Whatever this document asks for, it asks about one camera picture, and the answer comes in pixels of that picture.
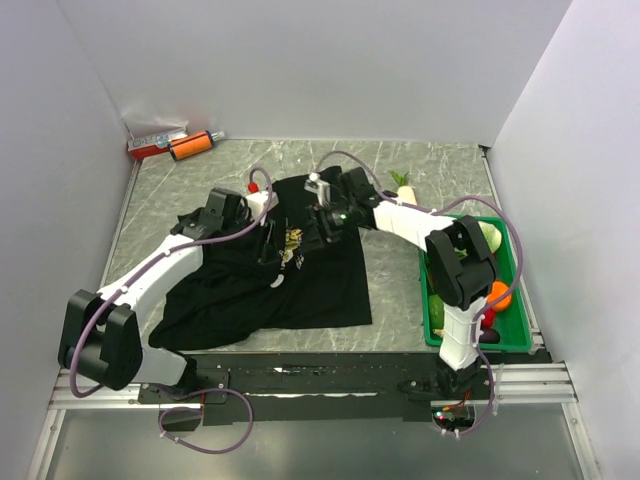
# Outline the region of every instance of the gray wall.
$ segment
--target gray wall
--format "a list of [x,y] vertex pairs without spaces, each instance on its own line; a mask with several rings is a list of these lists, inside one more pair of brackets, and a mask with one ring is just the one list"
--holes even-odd
[[640,4],[575,0],[490,165],[605,478],[638,478]]
[[0,58],[0,477],[19,479],[55,381],[66,299],[98,284],[131,163],[54,2],[1,2]]
[[131,131],[490,145],[570,0],[59,0]]

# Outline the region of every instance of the gray floor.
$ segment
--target gray floor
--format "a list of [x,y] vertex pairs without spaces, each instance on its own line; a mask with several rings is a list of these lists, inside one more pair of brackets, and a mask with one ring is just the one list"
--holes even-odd
[[[560,405],[501,405],[459,442],[399,419],[258,422],[226,455],[158,438],[156,411],[67,412],[48,479],[579,479]],[[245,423],[200,427],[188,440],[223,448]]]
[[[183,162],[169,154],[144,161],[126,211],[107,282],[125,274],[149,255],[176,222],[176,215],[203,205],[213,186],[246,191],[250,167],[257,163],[275,179],[308,173],[324,153],[347,150],[374,168],[383,187],[395,189],[389,171],[410,172],[418,202],[438,208],[476,194],[491,198],[491,188],[476,145],[374,141],[229,140]],[[340,162],[336,157],[327,165]],[[490,213],[467,204],[466,213]],[[227,351],[426,351],[417,250],[380,232],[363,232],[363,249],[373,325],[342,329],[262,330]],[[160,322],[159,304],[143,336]]]

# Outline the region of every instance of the cable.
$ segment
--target cable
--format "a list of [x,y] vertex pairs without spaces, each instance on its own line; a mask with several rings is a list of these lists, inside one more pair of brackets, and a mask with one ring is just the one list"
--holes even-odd
[[[223,243],[223,242],[228,242],[228,241],[231,241],[231,240],[235,240],[236,238],[239,238],[242,235],[245,235],[246,233],[249,233],[251,230],[253,230],[258,225],[260,225],[260,222],[262,222],[262,220],[267,216],[267,213],[269,212],[269,208],[271,207],[271,202],[273,200],[273,183],[271,181],[271,177],[269,176],[269,173],[264,168],[259,167],[259,166],[254,166],[251,169],[251,171],[249,172],[249,180],[251,182],[253,182],[253,176],[254,176],[255,172],[260,172],[264,176],[264,178],[265,178],[265,180],[267,182],[267,205],[262,210],[260,215],[258,215],[258,217],[253,222],[251,222],[249,225],[247,225],[245,228],[243,228],[239,232],[233,233],[231,235],[225,235],[225,236],[216,237],[216,238],[208,238],[208,239],[205,239],[205,240],[197,240],[195,242],[189,242],[189,243],[183,243],[182,245],[176,245],[176,246],[171,247],[169,249],[169,254],[172,254],[172,253],[177,252],[179,250],[182,250],[184,248],[200,247],[200,246],[204,246],[204,245],[212,245],[212,244],[215,244],[215,243]],[[151,270],[151,268],[155,264],[157,264],[160,260],[162,260],[166,256],[167,255],[164,252],[163,253],[159,253],[158,255],[156,255],[155,257],[150,259],[147,263],[142,265],[138,271],[136,271],[133,275],[131,275],[131,277],[129,277],[127,279],[127,281],[125,281],[122,284],[122,287],[120,287],[120,289],[116,290],[113,293],[113,295],[111,295],[109,298],[107,298],[102,303],[102,305],[100,305],[100,307],[98,307],[96,312],[91,316],[91,318],[87,322],[87,325],[84,327],[84,330],[82,330],[82,334],[80,335],[80,338],[78,339],[78,343],[76,344],[76,347],[75,347],[75,349],[73,351],[73,356],[71,358],[71,365],[69,367],[69,387],[71,389],[71,393],[73,393],[73,395],[75,397],[77,397],[77,398],[86,398],[89,395],[92,395],[93,393],[97,392],[100,388],[102,388],[102,385],[96,385],[95,387],[93,387],[93,388],[91,388],[89,390],[81,392],[78,389],[78,383],[77,383],[78,364],[80,363],[80,353],[82,352],[82,349],[84,348],[84,345],[87,342],[87,339],[89,338],[89,335],[91,334],[93,328],[96,326],[96,323],[98,323],[98,320],[100,319],[102,314],[104,314],[104,312],[106,312],[106,310],[127,289],[129,289],[145,273],[147,273],[149,270]]]
[[251,429],[253,428],[253,409],[251,408],[251,404],[249,403],[249,400],[247,400],[247,398],[244,395],[242,395],[240,392],[236,390],[232,390],[230,388],[205,388],[203,390],[197,390],[195,392],[190,393],[188,397],[194,397],[196,395],[207,394],[207,393],[230,393],[231,395],[235,395],[236,397],[238,397],[240,400],[244,402],[245,406],[247,407],[247,412],[249,412],[249,425],[247,425],[247,429],[245,430],[240,440],[238,440],[236,443],[234,443],[230,447],[216,450],[216,449],[199,447],[197,445],[194,445],[193,443],[189,443],[186,440],[183,440],[180,437],[177,437],[176,435],[173,435],[172,433],[167,432],[167,430],[162,425],[162,421],[164,420],[164,418],[172,412],[193,412],[195,410],[194,408],[189,408],[189,407],[174,407],[162,412],[162,414],[158,417],[158,427],[160,428],[160,437],[168,438],[169,440],[175,443],[179,443],[183,447],[187,447],[187,448],[190,448],[191,450],[195,450],[196,452],[206,453],[209,455],[229,453],[235,450],[236,448],[238,448],[240,445],[242,445],[247,440],[247,438],[249,438],[249,434],[251,433]]
[[[378,177],[376,177],[376,174],[373,172],[373,170],[371,170],[371,168],[369,168],[369,166],[364,163],[362,160],[360,160],[358,157],[356,157],[355,155],[353,155],[352,153],[349,152],[345,152],[343,150],[333,150],[325,155],[322,156],[322,158],[320,159],[320,161],[318,162],[318,165],[316,166],[316,171],[318,171],[320,169],[320,166],[324,163],[324,161],[329,158],[332,155],[344,155],[346,157],[349,157],[350,159],[354,160],[356,163],[358,163],[372,178],[374,184],[375,184],[375,189],[376,189],[376,193],[378,193],[378,195],[380,195],[380,197],[382,197],[384,200],[387,200],[391,203],[394,203],[396,205],[401,205],[403,207],[407,207],[407,208],[411,208],[413,210],[418,210],[420,212],[423,213],[427,213],[430,215],[444,215],[445,213],[447,213],[449,210],[451,210],[452,208],[458,206],[459,204],[461,204],[462,202],[466,202],[469,200],[473,200],[476,202],[480,202],[485,204],[486,206],[488,206],[489,208],[491,208],[494,212],[496,212],[496,214],[504,221],[504,223],[507,225],[507,229],[509,230],[509,233],[511,233],[511,236],[513,237],[513,243],[515,246],[515,250],[516,250],[516,274],[513,278],[513,282],[511,283],[511,285],[509,286],[509,288],[507,289],[506,292],[504,292],[501,296],[499,296],[498,298],[496,298],[493,302],[487,303],[482,309],[480,309],[480,311],[478,311],[478,313],[476,313],[472,319],[472,322],[474,323],[474,325],[477,325],[478,321],[480,320],[480,317],[490,308],[492,308],[494,305],[500,303],[502,300],[504,300],[505,298],[507,298],[507,296],[509,296],[511,293],[513,293],[513,291],[516,289],[516,287],[518,286],[518,283],[520,282],[520,278],[522,277],[522,266],[523,266],[523,252],[522,252],[522,242],[520,241],[520,237],[518,236],[518,232],[516,231],[515,227],[513,226],[513,224],[511,223],[511,220],[509,220],[509,218],[504,214],[504,212],[502,210],[500,210],[496,205],[494,205],[492,202],[485,200],[484,198],[478,196],[478,195],[466,195],[464,197],[461,197],[455,201],[453,201],[451,204],[447,205],[444,208],[441,208],[440,210],[437,211],[432,211],[432,210],[428,210],[426,208],[423,207],[419,207],[417,205],[412,205],[409,203],[404,203],[401,201],[397,201],[397,199],[395,198],[391,198],[388,195],[385,195],[385,193],[382,191],[382,185],[380,184],[380,180],[378,180]],[[495,381],[493,379],[493,370],[491,368],[491,363],[489,363],[489,360],[487,359],[486,355],[484,354],[484,352],[481,350],[480,348],[480,344],[478,343],[478,339],[477,339],[477,327],[474,327],[471,329],[471,342],[473,345],[475,345],[476,347],[476,351],[478,352],[478,357],[480,357],[480,360],[482,360],[482,362],[486,365],[487,367],[487,376],[489,377],[489,402],[487,403],[487,407],[484,410],[484,412],[482,412],[482,415],[480,416],[480,418],[475,421],[473,423],[473,425],[471,427],[469,427],[467,430],[464,430],[463,432],[456,432],[456,433],[452,433],[452,432],[446,432],[448,435],[450,436],[454,436],[454,437],[459,437],[462,435],[466,435],[468,433],[473,432],[476,428],[478,428],[480,425],[482,425],[484,423],[484,421],[487,419],[487,417],[489,416],[489,413],[493,410],[493,403],[495,401]]]

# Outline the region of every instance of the orange fruit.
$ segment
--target orange fruit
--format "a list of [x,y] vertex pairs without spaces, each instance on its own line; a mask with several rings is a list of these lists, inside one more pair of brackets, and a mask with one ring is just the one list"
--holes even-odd
[[[495,282],[493,282],[493,285],[491,285],[491,292],[487,297],[487,303],[491,303],[494,300],[497,300],[508,289],[509,287],[506,284],[496,280]],[[511,305],[511,294],[509,294],[509,296],[504,300],[501,300],[499,303],[495,304],[493,306],[493,309],[496,312],[502,312],[503,310],[506,310],[509,305]]]

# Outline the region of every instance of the orange cylinder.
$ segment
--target orange cylinder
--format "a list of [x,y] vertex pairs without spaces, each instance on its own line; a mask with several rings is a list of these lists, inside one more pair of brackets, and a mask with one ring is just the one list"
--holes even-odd
[[188,137],[179,138],[169,144],[169,153],[174,160],[183,160],[197,153],[213,148],[213,137],[209,130],[203,130]]

